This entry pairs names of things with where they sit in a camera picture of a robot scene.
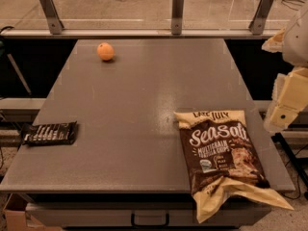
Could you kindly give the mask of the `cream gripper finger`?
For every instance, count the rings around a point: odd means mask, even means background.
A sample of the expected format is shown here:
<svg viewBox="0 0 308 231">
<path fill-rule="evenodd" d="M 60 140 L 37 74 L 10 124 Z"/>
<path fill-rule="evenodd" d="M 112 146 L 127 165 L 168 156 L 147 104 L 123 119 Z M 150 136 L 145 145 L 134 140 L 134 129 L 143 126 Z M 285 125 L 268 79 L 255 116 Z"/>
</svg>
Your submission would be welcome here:
<svg viewBox="0 0 308 231">
<path fill-rule="evenodd" d="M 287 129 L 296 118 L 296 111 L 271 101 L 264 119 L 264 128 L 269 132 L 280 132 Z"/>
<path fill-rule="evenodd" d="M 282 28 L 274 36 L 270 37 L 263 43 L 262 49 L 270 53 L 281 52 L 283 47 L 284 35 L 285 29 Z"/>
</svg>

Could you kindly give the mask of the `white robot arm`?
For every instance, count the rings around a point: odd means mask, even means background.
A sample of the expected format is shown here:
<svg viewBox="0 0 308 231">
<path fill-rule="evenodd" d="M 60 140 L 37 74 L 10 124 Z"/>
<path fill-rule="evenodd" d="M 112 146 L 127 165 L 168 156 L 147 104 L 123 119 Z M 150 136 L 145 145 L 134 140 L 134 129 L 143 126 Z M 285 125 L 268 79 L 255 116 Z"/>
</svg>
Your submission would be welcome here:
<svg viewBox="0 0 308 231">
<path fill-rule="evenodd" d="M 262 49 L 281 52 L 283 60 L 294 67 L 288 74 L 277 75 L 264 120 L 267 131 L 279 132 L 287 129 L 308 106 L 308 3 Z"/>
</svg>

